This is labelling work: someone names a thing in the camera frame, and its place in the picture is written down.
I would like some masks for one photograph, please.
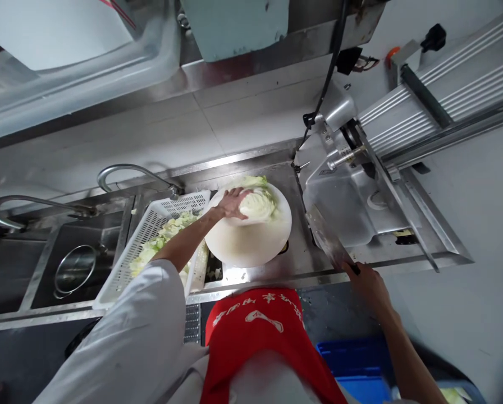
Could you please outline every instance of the red apron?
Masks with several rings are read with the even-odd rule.
[[[222,299],[212,309],[205,333],[210,358],[200,404],[229,403],[231,379],[264,350],[282,355],[323,404],[347,404],[308,338],[295,290],[253,289]]]

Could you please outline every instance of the chopped cabbage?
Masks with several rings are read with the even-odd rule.
[[[158,237],[155,237],[141,246],[141,252],[139,256],[130,263],[132,278],[135,278],[139,273],[145,268],[145,265],[152,259],[153,256],[159,250],[164,247],[164,245],[180,232],[183,228],[189,226],[198,219],[192,212],[183,212],[178,218],[170,219],[166,224],[162,226],[158,232]],[[186,279],[188,277],[189,266],[186,265],[181,271],[181,279],[184,279],[183,284],[186,284]]]

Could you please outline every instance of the white chef coat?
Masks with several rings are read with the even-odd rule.
[[[185,318],[184,289],[175,266],[166,260],[148,264],[35,404],[199,404],[209,350],[183,343]],[[358,404],[342,391],[349,404]],[[264,351],[233,378],[230,403],[320,401],[283,357]]]

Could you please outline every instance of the hand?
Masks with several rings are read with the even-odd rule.
[[[223,213],[223,217],[236,217],[242,220],[248,218],[248,216],[240,213],[239,206],[242,199],[244,199],[247,194],[251,193],[252,190],[243,191],[243,189],[244,188],[233,188],[223,193],[223,198],[217,206],[220,212]]]
[[[381,275],[369,265],[356,263],[360,274],[356,275],[351,267],[343,263],[342,267],[349,276],[353,288],[360,294],[370,309],[377,316],[380,323],[395,317],[395,310],[390,301],[390,295]]]

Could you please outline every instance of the white sleeve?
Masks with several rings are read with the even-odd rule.
[[[174,383],[185,317],[175,266],[166,260],[148,264],[35,403],[151,401]]]

